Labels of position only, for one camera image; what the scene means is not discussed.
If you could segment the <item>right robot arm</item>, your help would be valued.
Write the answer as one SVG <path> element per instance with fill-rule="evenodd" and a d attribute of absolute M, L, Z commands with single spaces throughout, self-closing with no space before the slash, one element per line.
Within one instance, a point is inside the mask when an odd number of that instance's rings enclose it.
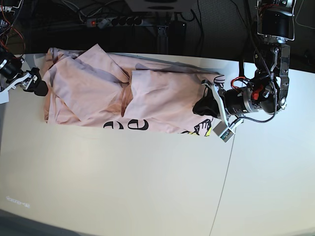
<path fill-rule="evenodd" d="M 21 38 L 23 49 L 26 49 L 24 36 L 15 28 L 23 6 L 23 0 L 11 0 L 8 4 L 3 0 L 0 2 L 0 77 L 5 79 L 6 84 L 6 87 L 0 88 L 1 103 L 6 102 L 8 92 L 16 87 L 41 97 L 48 93 L 47 84 L 42 80 L 39 68 L 33 67 L 31 70 L 23 71 L 22 65 L 25 62 L 23 56 L 12 54 L 6 45 L 9 34 L 14 31 Z"/>

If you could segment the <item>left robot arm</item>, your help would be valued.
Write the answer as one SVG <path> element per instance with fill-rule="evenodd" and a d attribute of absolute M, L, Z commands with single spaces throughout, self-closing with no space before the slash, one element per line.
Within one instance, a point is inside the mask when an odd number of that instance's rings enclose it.
<path fill-rule="evenodd" d="M 285 109 L 289 87 L 290 46 L 295 39 L 294 0 L 257 1 L 257 26 L 249 20 L 249 41 L 254 47 L 256 71 L 253 78 L 244 74 L 244 61 L 239 61 L 239 75 L 225 90 L 218 80 L 202 81 L 206 87 L 202 98 L 193 107 L 199 116 L 212 116 L 224 120 L 235 116 L 227 127 L 249 119 L 247 114 L 263 110 L 275 117 Z"/>

